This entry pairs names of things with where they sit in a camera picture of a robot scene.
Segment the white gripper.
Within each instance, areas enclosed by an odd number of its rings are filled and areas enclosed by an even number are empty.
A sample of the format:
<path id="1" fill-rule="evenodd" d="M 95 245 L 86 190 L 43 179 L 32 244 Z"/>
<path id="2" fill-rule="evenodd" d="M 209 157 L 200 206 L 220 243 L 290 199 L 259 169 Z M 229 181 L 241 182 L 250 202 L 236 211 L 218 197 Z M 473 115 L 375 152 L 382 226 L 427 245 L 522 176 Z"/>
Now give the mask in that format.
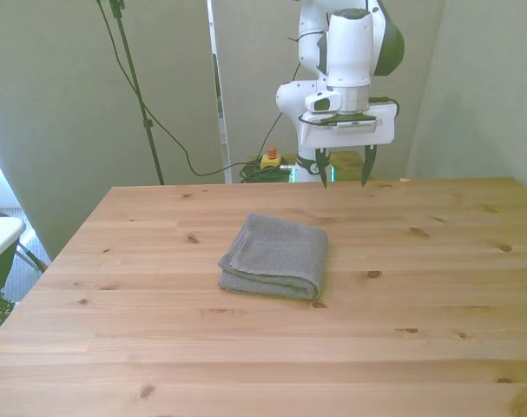
<path id="1" fill-rule="evenodd" d="M 395 136 L 397 103 L 375 101 L 368 110 L 353 114 L 312 113 L 300 115 L 300 145 L 316 149 L 315 162 L 324 188 L 327 188 L 326 168 L 330 165 L 327 149 L 365 146 L 365 160 L 360 182 L 365 187 L 376 160 L 375 145 L 390 144 Z"/>

